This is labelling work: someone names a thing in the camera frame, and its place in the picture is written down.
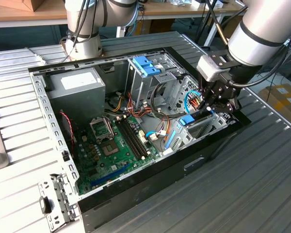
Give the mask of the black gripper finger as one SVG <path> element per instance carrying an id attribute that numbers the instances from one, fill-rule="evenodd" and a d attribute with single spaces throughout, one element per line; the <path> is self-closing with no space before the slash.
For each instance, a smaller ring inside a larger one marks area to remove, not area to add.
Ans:
<path id="1" fill-rule="evenodd" d="M 199 105 L 199 109 L 203 109 L 208 103 L 211 88 L 212 82 L 207 82 L 203 77 L 199 78 L 199 91 L 202 97 L 202 102 Z"/>
<path id="2" fill-rule="evenodd" d="M 233 113 L 241 109 L 241 104 L 237 97 L 232 99 L 216 99 L 210 108 L 217 113 Z"/>

